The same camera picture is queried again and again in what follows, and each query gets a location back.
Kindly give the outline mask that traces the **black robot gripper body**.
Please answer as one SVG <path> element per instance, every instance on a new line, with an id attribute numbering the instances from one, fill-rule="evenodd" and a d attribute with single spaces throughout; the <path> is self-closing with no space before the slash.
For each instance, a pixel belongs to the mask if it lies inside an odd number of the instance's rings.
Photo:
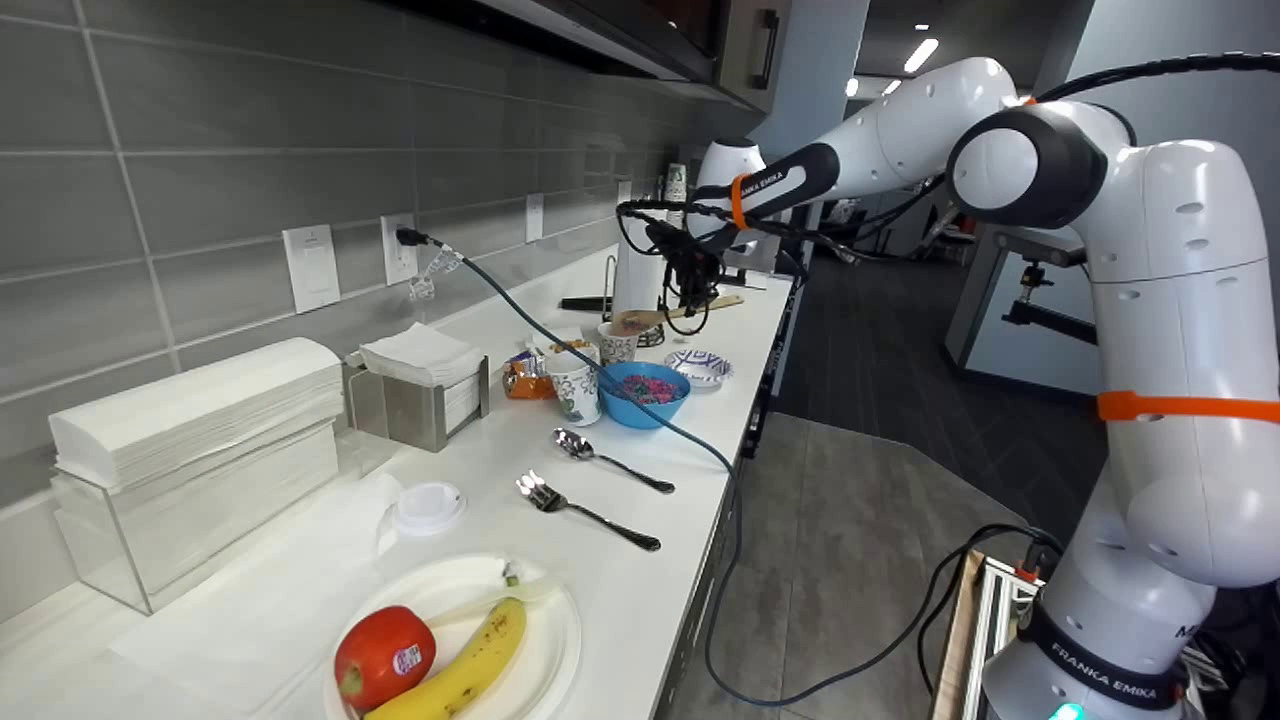
<path id="1" fill-rule="evenodd" d="M 715 299 L 727 232 L 691 234 L 668 218 L 651 218 L 646 234 L 664 255 L 668 278 L 675 284 L 675 299 L 684 307 L 705 307 Z"/>

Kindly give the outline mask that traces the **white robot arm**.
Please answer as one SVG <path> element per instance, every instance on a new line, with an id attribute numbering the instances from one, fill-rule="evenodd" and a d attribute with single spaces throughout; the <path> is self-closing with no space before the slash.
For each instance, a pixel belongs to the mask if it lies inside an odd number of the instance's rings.
<path id="1" fill-rule="evenodd" d="M 903 80 L 646 234 L 689 303 L 745 232 L 812 199 L 943 175 L 993 223 L 1086 246 L 1107 460 L 985 720 L 1179 720 L 1178 660 L 1226 589 L 1280 581 L 1280 401 L 1264 213 L 1236 148 L 1141 145 L 1086 99 L 1030 99 L 993 54 Z"/>

